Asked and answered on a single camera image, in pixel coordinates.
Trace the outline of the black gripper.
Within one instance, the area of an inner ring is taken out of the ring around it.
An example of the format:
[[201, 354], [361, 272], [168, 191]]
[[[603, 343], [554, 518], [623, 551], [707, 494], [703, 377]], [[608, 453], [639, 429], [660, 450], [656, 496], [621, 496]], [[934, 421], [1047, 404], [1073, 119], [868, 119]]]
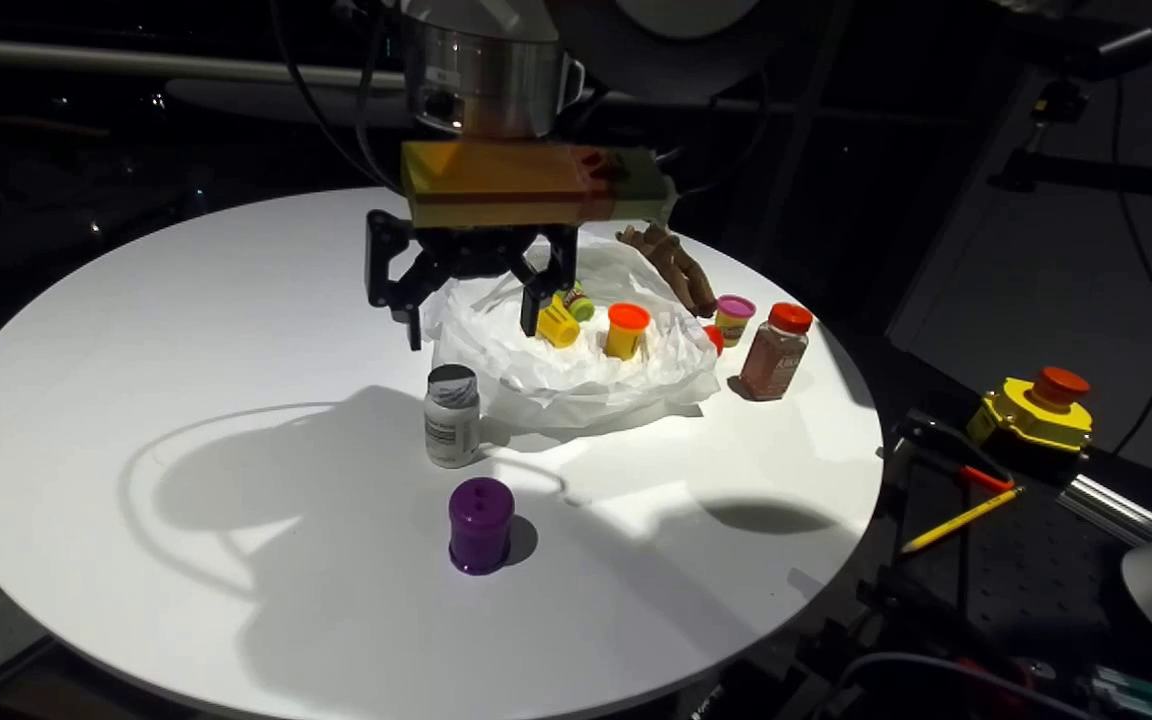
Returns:
[[505, 277], [510, 272], [523, 285], [521, 328], [535, 334], [540, 307], [577, 285], [577, 227], [415, 227], [390, 214], [368, 217], [368, 304], [384, 307], [402, 334], [406, 347], [418, 347], [418, 304], [394, 277], [394, 262], [406, 244], [418, 244], [410, 262], [415, 281], [468, 281], [468, 277]]

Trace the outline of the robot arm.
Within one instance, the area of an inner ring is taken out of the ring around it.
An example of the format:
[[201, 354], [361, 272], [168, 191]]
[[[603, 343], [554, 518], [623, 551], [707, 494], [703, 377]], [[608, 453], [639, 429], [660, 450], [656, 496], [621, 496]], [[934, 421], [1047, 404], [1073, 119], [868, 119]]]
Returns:
[[712, 100], [761, 71], [800, 0], [374, 0], [402, 35], [406, 118], [394, 191], [368, 217], [368, 304], [418, 347], [418, 312], [447, 281], [523, 285], [521, 334], [577, 285], [587, 221], [663, 221], [677, 184], [649, 150], [577, 135], [585, 88]]

